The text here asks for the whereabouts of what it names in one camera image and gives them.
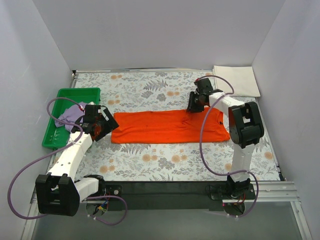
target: orange cloth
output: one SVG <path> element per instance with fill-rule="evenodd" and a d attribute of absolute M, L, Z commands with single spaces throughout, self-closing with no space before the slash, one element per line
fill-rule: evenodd
<path fill-rule="evenodd" d="M 200 130 L 208 111 L 190 113 L 186 110 L 116 112 L 119 127 L 112 131 L 115 144 L 176 144 L 198 143 Z M 204 143 L 230 139 L 223 125 L 224 114 L 212 109 L 204 126 Z"/>

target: floral pattern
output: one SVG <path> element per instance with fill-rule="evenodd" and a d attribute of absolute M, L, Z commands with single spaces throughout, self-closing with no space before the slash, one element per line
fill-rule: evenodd
<path fill-rule="evenodd" d="M 194 81 L 208 72 L 81 73 L 76 88 L 99 87 L 100 100 L 111 113 L 186 109 Z M 255 101 L 251 97 L 236 97 Z M 227 116 L 223 119 L 229 130 Z M 251 171 L 259 180 L 277 181 L 279 174 L 268 136 L 254 150 Z M 227 173 L 232 167 L 233 143 L 204 143 L 205 160 L 212 170 Z M 76 180 L 99 174 L 107 181 L 224 181 L 203 165 L 198 143 L 114 144 L 111 134 L 94 142 L 81 161 Z"/>

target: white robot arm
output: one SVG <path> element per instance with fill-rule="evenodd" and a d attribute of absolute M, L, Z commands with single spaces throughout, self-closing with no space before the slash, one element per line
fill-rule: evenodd
<path fill-rule="evenodd" d="M 83 129 L 81 138 L 62 152 L 46 175 L 37 177 L 35 189 L 40 213 L 74 216 L 81 201 L 92 194 L 102 194 L 102 176 L 88 175 L 75 182 L 75 175 L 93 141 L 99 141 L 119 126 L 107 108 L 103 113 L 100 105 L 86 105 L 83 122 L 76 121 Z M 68 144 L 79 135 L 79 129 L 74 127 Z"/>
<path fill-rule="evenodd" d="M 223 96 L 224 92 L 216 92 L 209 96 L 209 106 L 216 102 L 218 98 Z M 216 109 L 220 110 L 227 116 L 229 116 L 229 108 L 234 106 L 244 106 L 245 102 L 238 101 L 230 96 L 225 96 L 214 106 Z M 233 142 L 233 158 L 231 172 L 238 170 L 250 170 L 252 153 L 255 150 L 256 145 L 250 144 L 242 148 L 239 144 Z M 234 182 L 243 182 L 249 178 L 249 174 L 246 172 L 236 173 L 231 175 Z"/>
<path fill-rule="evenodd" d="M 197 88 L 190 92 L 187 112 L 199 113 L 204 111 L 205 106 L 210 107 L 215 103 L 214 107 L 229 118 L 229 133 L 234 148 L 231 172 L 249 171 L 256 144 L 264 135 L 257 103 L 238 101 L 219 89 L 214 90 L 208 78 L 200 78 L 194 84 Z M 249 174 L 232 174 L 227 177 L 227 183 L 229 193 L 239 195 L 249 189 Z"/>

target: white backdrop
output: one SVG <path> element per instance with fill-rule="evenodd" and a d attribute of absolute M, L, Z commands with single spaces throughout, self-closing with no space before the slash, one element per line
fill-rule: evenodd
<path fill-rule="evenodd" d="M 21 238 L 26 220 L 15 216 L 7 202 L 14 175 L 50 152 L 41 146 L 49 116 L 47 102 L 71 83 L 68 68 L 31 0 L 0 0 L 0 239 Z M 38 174 L 49 159 L 38 162 L 17 179 L 12 202 L 28 215 Z"/>
<path fill-rule="evenodd" d="M 320 2 L 287 0 L 252 64 L 280 168 L 320 239 Z"/>
<path fill-rule="evenodd" d="M 33 0 L 73 70 L 248 66 L 284 0 Z"/>

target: green tray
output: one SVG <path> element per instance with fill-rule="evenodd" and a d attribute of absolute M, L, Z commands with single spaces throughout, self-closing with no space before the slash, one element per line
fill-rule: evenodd
<path fill-rule="evenodd" d="M 66 97 L 76 101 L 77 103 L 94 102 L 99 104 L 100 102 L 100 88 L 62 88 L 59 90 L 57 97 Z M 70 108 L 74 103 L 58 99 L 55 101 L 52 115 L 56 118 L 60 117 L 66 109 Z M 59 149 L 67 145 L 70 132 L 65 129 L 65 126 L 56 127 L 55 121 L 51 118 L 43 137 L 42 146 L 50 149 Z"/>

